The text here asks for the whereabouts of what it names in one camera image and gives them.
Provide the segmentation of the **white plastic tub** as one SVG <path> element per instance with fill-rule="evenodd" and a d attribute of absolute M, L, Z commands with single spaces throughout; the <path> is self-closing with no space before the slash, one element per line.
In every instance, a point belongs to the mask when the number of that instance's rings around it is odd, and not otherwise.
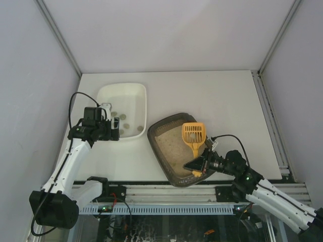
<path fill-rule="evenodd" d="M 118 113 L 116 117 L 126 115 L 125 120 L 120 119 L 120 129 L 125 131 L 124 134 L 120 134 L 120 139 L 134 139 L 144 133 L 147 120 L 147 95 L 144 85 L 139 83 L 106 85 L 100 88 L 96 100 L 100 104 L 110 103 L 111 112 Z M 125 129 L 123 124 L 129 124 L 130 127 Z M 138 127 L 143 127 L 143 130 L 138 131 Z"/>

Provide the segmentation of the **yellow litter scoop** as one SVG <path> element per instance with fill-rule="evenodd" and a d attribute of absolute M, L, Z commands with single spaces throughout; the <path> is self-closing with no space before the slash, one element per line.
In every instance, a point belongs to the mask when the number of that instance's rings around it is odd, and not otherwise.
<path fill-rule="evenodd" d="M 198 150 L 206 140 L 206 127 L 204 123 L 184 123 L 182 124 L 182 140 L 191 148 L 193 158 L 198 157 Z"/>

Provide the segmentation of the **dark brown litter box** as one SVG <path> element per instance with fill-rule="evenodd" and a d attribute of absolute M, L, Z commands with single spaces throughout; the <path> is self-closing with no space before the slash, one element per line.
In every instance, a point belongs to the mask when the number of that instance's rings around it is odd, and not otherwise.
<path fill-rule="evenodd" d="M 182 124 L 195 121 L 188 113 L 177 113 L 154 123 L 147 131 L 149 143 L 165 176 L 171 185 L 178 188 L 195 185 L 214 174 L 209 171 L 197 177 L 183 168 L 193 160 L 193 152 L 182 140 Z"/>

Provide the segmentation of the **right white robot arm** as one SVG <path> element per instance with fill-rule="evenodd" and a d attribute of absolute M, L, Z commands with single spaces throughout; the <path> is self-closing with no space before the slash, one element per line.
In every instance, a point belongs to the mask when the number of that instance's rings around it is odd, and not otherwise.
<path fill-rule="evenodd" d="M 210 149 L 183 165 L 189 171 L 214 171 L 231 175 L 231 191 L 236 201 L 248 201 L 276 216 L 298 234 L 300 241 L 322 241 L 322 208 L 309 207 L 275 187 L 269 180 L 247 165 L 239 151 L 225 157 Z"/>

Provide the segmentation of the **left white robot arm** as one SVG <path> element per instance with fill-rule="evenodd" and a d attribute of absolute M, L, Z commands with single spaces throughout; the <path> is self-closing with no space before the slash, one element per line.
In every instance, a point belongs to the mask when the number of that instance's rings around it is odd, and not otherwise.
<path fill-rule="evenodd" d="M 52 175 L 40 191 L 33 191 L 29 197 L 32 225 L 71 229 L 85 206 L 109 193 L 105 177 L 91 176 L 75 192 L 72 186 L 95 142 L 119 140 L 120 121 L 111 116 L 111 109 L 110 103 L 86 107 L 83 118 L 70 128 L 65 151 Z"/>

